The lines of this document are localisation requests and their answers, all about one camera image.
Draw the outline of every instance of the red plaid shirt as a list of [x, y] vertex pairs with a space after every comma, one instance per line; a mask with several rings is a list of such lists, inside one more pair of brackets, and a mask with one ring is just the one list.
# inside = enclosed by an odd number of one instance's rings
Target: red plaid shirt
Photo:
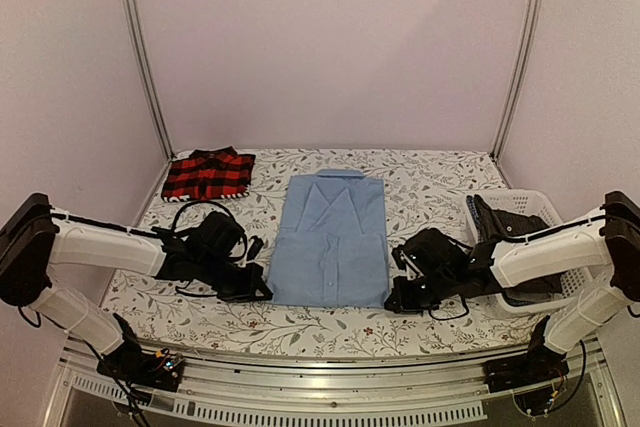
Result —
[[255, 155], [239, 155], [233, 147], [194, 150], [188, 158], [171, 163], [162, 199], [185, 202], [249, 195], [255, 159]]

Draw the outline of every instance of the light blue dress shirt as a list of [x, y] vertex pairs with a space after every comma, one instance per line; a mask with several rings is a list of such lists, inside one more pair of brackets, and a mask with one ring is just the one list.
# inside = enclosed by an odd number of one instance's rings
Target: light blue dress shirt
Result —
[[292, 177], [267, 285], [281, 305], [382, 307], [384, 182], [353, 170]]

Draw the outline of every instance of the plaid shirt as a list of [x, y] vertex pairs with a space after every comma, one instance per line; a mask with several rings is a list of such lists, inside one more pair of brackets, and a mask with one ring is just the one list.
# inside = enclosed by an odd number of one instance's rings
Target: plaid shirt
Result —
[[249, 195], [255, 155], [238, 155], [233, 147], [194, 150], [171, 163], [162, 187], [165, 202], [224, 199]]

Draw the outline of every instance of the black cable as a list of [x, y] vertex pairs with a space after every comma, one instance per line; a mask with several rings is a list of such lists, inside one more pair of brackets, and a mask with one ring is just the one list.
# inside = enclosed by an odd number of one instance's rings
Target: black cable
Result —
[[462, 314], [460, 314], [460, 315], [455, 315], [453, 317], [447, 317], [446, 319], [440, 319], [440, 318], [436, 317], [435, 315], [433, 315], [433, 313], [432, 313], [433, 309], [429, 309], [427, 312], [429, 313], [429, 317], [431, 317], [433, 320], [436, 320], [438, 322], [448, 322], [449, 320], [461, 319], [462, 317], [466, 317], [467, 315], [469, 315], [469, 312], [471, 312], [471, 311], [469, 310], [469, 306], [467, 305], [467, 301], [462, 296], [460, 296], [460, 303], [464, 307], [464, 312]]
[[227, 209], [224, 205], [219, 204], [218, 202], [214, 202], [213, 200], [194, 200], [193, 202], [189, 202], [187, 204], [184, 204], [182, 207], [180, 207], [180, 209], [178, 209], [178, 212], [176, 212], [176, 215], [173, 217], [173, 222], [171, 223], [171, 232], [172, 233], [175, 233], [176, 228], [178, 227], [178, 220], [180, 220], [180, 216], [187, 209], [189, 209], [190, 207], [192, 207], [194, 205], [198, 205], [198, 204], [214, 205], [214, 206], [218, 207], [220, 210], [222, 210], [229, 217], [231, 217], [234, 221], [236, 220], [235, 217], [233, 216], [233, 214], [231, 213], [231, 211], [229, 209]]
[[192, 282], [193, 282], [192, 280], [187, 281], [187, 285], [185, 285], [184, 287], [177, 287], [176, 286], [176, 294], [184, 295], [185, 297], [194, 297], [196, 299], [210, 299], [212, 297], [217, 297], [218, 296], [218, 294], [194, 294], [192, 292], [188, 292], [188, 291], [184, 290], [187, 287], [189, 287]]
[[560, 410], [561, 408], [563, 408], [565, 405], [567, 405], [569, 402], [571, 402], [571, 399], [573, 399], [576, 396], [576, 394], [578, 393], [578, 390], [580, 390], [580, 385], [582, 385], [582, 380], [584, 379], [584, 374], [587, 371], [587, 348], [584, 345], [584, 342], [582, 340], [580, 341], [580, 347], [582, 348], [582, 371], [580, 372], [580, 377], [578, 378], [578, 383], [574, 387], [574, 389], [571, 392], [571, 394], [569, 395], [569, 397], [567, 397], [567, 400], [565, 400], [562, 404], [558, 405], [557, 407], [553, 407], [552, 406], [551, 409], [549, 409], [549, 413], [556, 412], [556, 411]]
[[640, 314], [636, 314], [636, 313], [631, 309], [631, 306], [630, 306], [630, 305], [628, 305], [628, 306], [627, 306], [627, 311], [629, 312], [629, 315], [630, 315], [631, 317], [633, 317], [634, 319], [640, 319]]
[[133, 397], [137, 402], [151, 402], [153, 396], [151, 394], [147, 394], [146, 392], [137, 390], [130, 380], [127, 380], [124, 385], [127, 386], [131, 397]]
[[470, 245], [465, 244], [464, 242], [460, 242], [458, 239], [455, 239], [447, 234], [442, 234], [444, 235], [447, 239], [449, 239], [451, 242], [453, 242], [454, 244], [462, 247], [463, 249], [467, 249], [467, 250], [472, 250]]
[[27, 324], [29, 324], [31, 327], [34, 327], [36, 329], [39, 329], [40, 327], [42, 327], [42, 317], [40, 317], [40, 312], [36, 312], [37, 323], [25, 315], [25, 313], [22, 310], [22, 307], [18, 307], [18, 312], [20, 312], [20, 317], [22, 317], [24, 321]]
[[119, 224], [113, 224], [111, 222], [102, 222], [100, 220], [94, 219], [86, 219], [84, 217], [79, 217], [77, 215], [71, 214], [62, 214], [59, 212], [53, 212], [51, 217], [59, 220], [70, 220], [72, 222], [78, 222], [79, 224], [91, 225], [93, 227], [100, 227], [101, 229], [109, 229], [115, 230], [117, 232], [123, 232], [133, 235], [138, 235], [140, 237], [148, 237], [150, 239], [157, 239], [158, 234], [155, 232], [149, 232], [147, 230], [134, 229], [132, 227], [124, 227]]
[[102, 367], [111, 374], [111, 378], [113, 379], [113, 381], [124, 393], [125, 397], [127, 398], [127, 403], [129, 404], [129, 413], [132, 414], [131, 420], [133, 420], [138, 427], [151, 427], [149, 422], [147, 422], [147, 418], [144, 416], [142, 409], [138, 405], [138, 402], [136, 402], [135, 396], [130, 391], [128, 391], [124, 385], [122, 385], [122, 382], [120, 382], [120, 380], [116, 378], [111, 368], [104, 361], [102, 355], [98, 353], [98, 351], [93, 347], [93, 345], [91, 345], [86, 340], [84, 341], [84, 343], [87, 344], [87, 347], [89, 347], [89, 350], [93, 352], [93, 355], [95, 355], [96, 359], [98, 359], [98, 362], [100, 363], [100, 365], [102, 365]]

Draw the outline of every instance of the vent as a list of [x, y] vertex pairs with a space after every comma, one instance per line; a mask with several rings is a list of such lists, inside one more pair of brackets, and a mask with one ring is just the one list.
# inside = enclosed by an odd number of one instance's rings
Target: vent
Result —
[[[189, 404], [195, 404], [194, 414], [186, 416]], [[481, 402], [437, 409], [424, 409], [402, 413], [312, 415], [248, 413], [213, 406], [203, 402], [177, 400], [174, 413], [204, 422], [226, 426], [254, 427], [404, 427], [456, 425], [486, 419]]]
[[[126, 403], [122, 391], [109, 380], [75, 373], [74, 388], [104, 399]], [[249, 409], [229, 409], [208, 402], [175, 399], [173, 409], [150, 411], [183, 419], [229, 427], [405, 427], [456, 425], [486, 419], [482, 402], [467, 402], [451, 407], [381, 412], [374, 414], [288, 414]]]

